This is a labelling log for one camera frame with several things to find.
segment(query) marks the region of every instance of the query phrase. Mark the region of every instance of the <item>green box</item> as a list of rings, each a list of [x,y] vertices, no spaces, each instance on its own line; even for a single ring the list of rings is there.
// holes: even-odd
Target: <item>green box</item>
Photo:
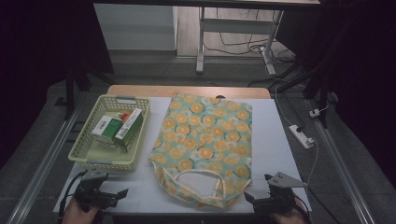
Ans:
[[[91,134],[100,143],[112,146],[116,143],[116,134],[122,126],[122,120],[102,116]]]
[[[128,151],[143,124],[142,109],[136,108],[116,134],[116,144]]]

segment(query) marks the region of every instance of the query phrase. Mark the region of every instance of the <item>white tabletop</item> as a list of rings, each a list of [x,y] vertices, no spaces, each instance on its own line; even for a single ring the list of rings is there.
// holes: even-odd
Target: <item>white tabletop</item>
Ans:
[[[119,200],[117,207],[107,208],[105,212],[113,215],[253,213],[253,206],[245,200],[244,195],[240,195],[236,204],[228,209],[196,207],[191,203],[183,202],[168,195],[160,187],[155,177],[153,166],[149,161],[149,154],[157,140],[170,100],[170,97],[150,97],[151,115],[136,171],[134,173],[110,171],[108,172],[108,180],[100,188],[102,192],[108,193],[117,193],[123,189],[129,189],[128,195],[126,198]],[[282,172],[300,179],[275,102],[274,100],[263,99],[234,99],[234,101],[245,102],[253,106],[252,181],[246,187],[246,192],[256,199],[268,198],[269,188],[264,180],[265,174],[275,175],[277,172]],[[73,177],[83,170],[75,163],[64,184],[61,195],[64,195]],[[79,180],[71,188],[70,193],[75,191],[78,182]],[[310,209],[304,189],[293,190],[307,203]],[[61,199],[62,197],[56,203],[54,212],[58,212]]]

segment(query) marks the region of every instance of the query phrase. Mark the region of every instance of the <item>white wall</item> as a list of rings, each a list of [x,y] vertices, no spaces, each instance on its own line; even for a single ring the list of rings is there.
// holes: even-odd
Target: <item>white wall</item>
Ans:
[[[175,50],[177,8],[94,4],[108,49]]]

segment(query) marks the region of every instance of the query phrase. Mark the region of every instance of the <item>orange flower pattern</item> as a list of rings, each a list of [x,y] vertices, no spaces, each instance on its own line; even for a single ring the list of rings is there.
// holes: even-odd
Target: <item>orange flower pattern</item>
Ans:
[[[160,185],[197,206],[232,206],[251,181],[251,122],[249,104],[177,93],[150,155]],[[213,196],[178,183],[186,172],[217,175]]]

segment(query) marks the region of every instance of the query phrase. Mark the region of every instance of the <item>plastic basket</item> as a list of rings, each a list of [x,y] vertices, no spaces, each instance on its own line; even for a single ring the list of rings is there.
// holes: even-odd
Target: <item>plastic basket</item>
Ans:
[[[95,141],[91,132],[103,115],[115,116],[122,109],[141,108],[143,125],[128,152],[122,148],[109,149]],[[141,147],[149,124],[150,103],[148,98],[133,96],[101,95],[87,122],[84,124],[76,143],[73,145],[69,160],[78,162],[82,167],[99,167],[107,170],[133,172],[140,156]]]

